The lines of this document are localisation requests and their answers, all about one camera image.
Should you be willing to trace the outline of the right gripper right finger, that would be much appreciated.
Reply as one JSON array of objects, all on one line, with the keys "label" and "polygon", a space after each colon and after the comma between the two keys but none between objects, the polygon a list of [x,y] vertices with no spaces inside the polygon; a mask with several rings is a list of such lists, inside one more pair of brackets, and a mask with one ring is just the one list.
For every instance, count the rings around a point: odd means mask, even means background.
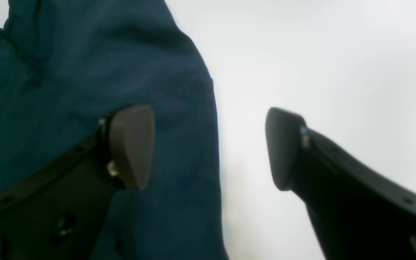
[{"label": "right gripper right finger", "polygon": [[306,205],[327,260],[416,260],[416,194],[371,170],[298,114],[270,108],[277,189]]}]

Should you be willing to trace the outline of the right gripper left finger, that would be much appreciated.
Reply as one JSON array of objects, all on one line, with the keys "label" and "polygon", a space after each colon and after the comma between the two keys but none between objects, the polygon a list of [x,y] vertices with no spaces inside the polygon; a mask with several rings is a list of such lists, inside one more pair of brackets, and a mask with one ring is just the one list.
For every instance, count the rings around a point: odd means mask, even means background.
[{"label": "right gripper left finger", "polygon": [[134,105],[45,169],[0,191],[0,260],[87,260],[114,194],[147,186],[155,114]]}]

